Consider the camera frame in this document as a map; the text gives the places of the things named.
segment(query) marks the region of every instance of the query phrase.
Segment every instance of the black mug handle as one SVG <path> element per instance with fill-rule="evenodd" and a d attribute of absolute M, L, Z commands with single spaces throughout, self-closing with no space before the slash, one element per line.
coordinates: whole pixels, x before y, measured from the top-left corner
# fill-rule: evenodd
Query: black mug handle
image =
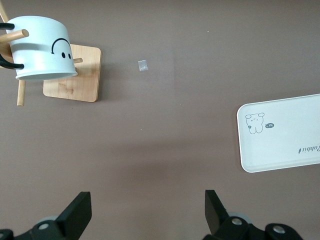
<path fill-rule="evenodd" d="M 12 30 L 15 28 L 15 25 L 13 23 L 0 23 L 0 29 L 4 29 L 4 30 Z M 16 64 L 16 63 L 12 63 L 9 62 L 7 60 L 5 60 L 1 54 L 0 54 L 0 66 L 6 68 L 6 69 L 23 69 L 25 67 L 25 65 L 23 64 Z"/>

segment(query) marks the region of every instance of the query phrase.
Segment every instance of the bear drawing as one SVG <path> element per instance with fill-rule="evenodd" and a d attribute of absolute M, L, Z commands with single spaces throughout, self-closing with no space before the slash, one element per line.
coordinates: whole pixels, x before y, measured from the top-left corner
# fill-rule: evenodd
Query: bear drawing
<path fill-rule="evenodd" d="M 246 124 L 248 125 L 251 134 L 261 133 L 263 130 L 262 123 L 264 122 L 264 113 L 256 113 L 246 115 Z"/>

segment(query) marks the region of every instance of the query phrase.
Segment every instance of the enamel mug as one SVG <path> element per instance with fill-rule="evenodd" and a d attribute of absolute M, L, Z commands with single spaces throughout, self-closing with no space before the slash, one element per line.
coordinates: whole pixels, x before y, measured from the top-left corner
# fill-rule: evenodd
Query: enamel mug
<path fill-rule="evenodd" d="M 76 76 L 66 27 L 42 16 L 19 16 L 0 23 L 7 33 L 26 29 L 29 36 L 11 41 L 14 63 L 0 55 L 0 66 L 16 69 L 18 80 L 53 80 Z"/>

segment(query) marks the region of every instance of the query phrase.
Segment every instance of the wooden base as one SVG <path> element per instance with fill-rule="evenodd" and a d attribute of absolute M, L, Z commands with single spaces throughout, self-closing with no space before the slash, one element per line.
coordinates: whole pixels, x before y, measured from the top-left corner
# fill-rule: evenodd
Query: wooden base
<path fill-rule="evenodd" d="M 47 97 L 95 102 L 98 99 L 102 52 L 97 47 L 71 44 L 77 76 L 43 81 L 43 94 Z"/>

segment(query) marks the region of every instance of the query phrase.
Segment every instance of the screw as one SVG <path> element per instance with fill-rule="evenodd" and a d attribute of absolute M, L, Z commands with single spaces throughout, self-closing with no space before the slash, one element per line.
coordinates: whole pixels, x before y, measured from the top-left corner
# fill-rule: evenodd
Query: screw
<path fill-rule="evenodd" d="M 273 231 L 275 231 L 278 234 L 284 234 L 286 232 L 286 230 L 282 227 L 282 226 L 273 226 Z"/>
<path fill-rule="evenodd" d="M 47 227 L 49 227 L 49 224 L 48 223 L 44 223 L 44 224 L 41 224 L 38 229 L 39 230 L 43 230 L 43 229 L 46 229 Z"/>
<path fill-rule="evenodd" d="M 242 225 L 242 221 L 239 218 L 232 219 L 232 223 L 237 226 Z"/>

